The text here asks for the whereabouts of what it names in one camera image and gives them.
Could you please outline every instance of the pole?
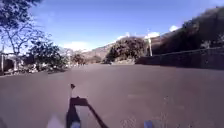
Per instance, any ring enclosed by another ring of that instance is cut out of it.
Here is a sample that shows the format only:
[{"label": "pole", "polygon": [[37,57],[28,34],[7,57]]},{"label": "pole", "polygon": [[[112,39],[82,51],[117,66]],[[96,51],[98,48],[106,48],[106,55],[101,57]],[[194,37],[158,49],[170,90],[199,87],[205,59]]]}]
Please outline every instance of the pole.
[{"label": "pole", "polygon": [[1,70],[2,70],[2,72],[4,72],[4,46],[5,46],[5,43],[3,43],[3,45],[2,45],[2,53],[1,53]]},{"label": "pole", "polygon": [[152,44],[151,44],[150,37],[148,37],[148,41],[149,41],[149,52],[150,52],[150,56],[152,56]]}]

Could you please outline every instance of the hillside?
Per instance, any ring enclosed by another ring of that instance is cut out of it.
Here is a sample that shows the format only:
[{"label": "hillside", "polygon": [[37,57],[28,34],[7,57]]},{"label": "hillside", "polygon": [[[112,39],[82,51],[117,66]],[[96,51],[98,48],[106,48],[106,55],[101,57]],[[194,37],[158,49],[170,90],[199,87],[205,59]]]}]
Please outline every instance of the hillside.
[{"label": "hillside", "polygon": [[185,22],[181,29],[161,39],[154,54],[222,47],[224,42],[224,7],[209,9]]},{"label": "hillside", "polygon": [[108,44],[106,46],[98,47],[98,48],[95,48],[95,49],[93,49],[91,51],[88,51],[88,52],[83,52],[82,54],[87,58],[90,58],[90,57],[95,56],[95,55],[97,55],[101,58],[104,58],[113,45],[114,45],[114,43]]}]

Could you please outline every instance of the road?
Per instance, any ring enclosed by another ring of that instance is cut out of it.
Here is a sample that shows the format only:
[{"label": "road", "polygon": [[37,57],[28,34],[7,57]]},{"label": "road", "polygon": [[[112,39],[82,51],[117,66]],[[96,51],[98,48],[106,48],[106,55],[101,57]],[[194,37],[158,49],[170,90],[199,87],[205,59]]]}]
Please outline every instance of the road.
[{"label": "road", "polygon": [[[65,123],[69,84],[109,128],[224,128],[224,72],[141,65],[92,65],[63,73],[0,78],[0,118],[7,128]],[[99,127],[78,107],[83,127]]]}]

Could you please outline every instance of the bush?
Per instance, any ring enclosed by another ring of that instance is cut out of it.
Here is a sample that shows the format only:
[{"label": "bush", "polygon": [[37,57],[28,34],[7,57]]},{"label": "bush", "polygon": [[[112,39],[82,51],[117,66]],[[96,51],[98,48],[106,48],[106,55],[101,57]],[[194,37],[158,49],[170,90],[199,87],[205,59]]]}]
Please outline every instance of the bush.
[{"label": "bush", "polygon": [[102,61],[102,58],[100,56],[95,55],[89,58],[87,61],[88,63],[100,63]]},{"label": "bush", "polygon": [[116,41],[109,53],[106,55],[105,62],[116,60],[137,59],[147,54],[148,42],[139,37],[124,37]]}]

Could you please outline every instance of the wall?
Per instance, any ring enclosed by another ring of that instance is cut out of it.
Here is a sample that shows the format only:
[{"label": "wall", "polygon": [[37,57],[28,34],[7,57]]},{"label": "wall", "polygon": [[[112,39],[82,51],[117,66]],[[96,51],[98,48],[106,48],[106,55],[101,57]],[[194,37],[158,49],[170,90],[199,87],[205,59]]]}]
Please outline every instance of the wall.
[{"label": "wall", "polygon": [[185,68],[224,69],[224,48],[194,50],[141,57],[135,64],[175,66]]}]

